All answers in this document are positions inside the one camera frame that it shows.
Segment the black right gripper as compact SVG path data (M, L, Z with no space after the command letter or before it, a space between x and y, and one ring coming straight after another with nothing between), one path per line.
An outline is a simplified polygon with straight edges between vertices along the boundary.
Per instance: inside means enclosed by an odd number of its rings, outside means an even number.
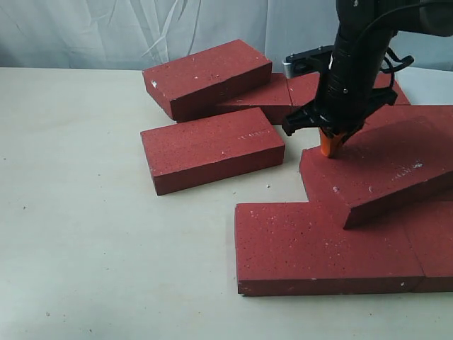
M290 136L303 128L318 128L322 155L334 157L343 141L361 130L368 117L382 106L395 104L396 70L389 60L385 63L387 68L379 71L390 76L389 85L377 89L372 87L369 91L365 91L362 85L340 85L330 69L319 74L314 99L287 115L282 122L283 130Z

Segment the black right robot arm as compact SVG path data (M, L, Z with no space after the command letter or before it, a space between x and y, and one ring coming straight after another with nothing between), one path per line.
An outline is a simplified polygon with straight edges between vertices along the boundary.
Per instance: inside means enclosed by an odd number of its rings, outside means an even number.
M389 44L398 32L452 36L451 1L337 1L339 20L333 45L291 54L283 62L287 78L319 73L313 100L282 121L292 135L318 128L321 153L331 158L360 131L368 117L396 102L393 84L374 86L378 73L410 66L412 56L398 58Z

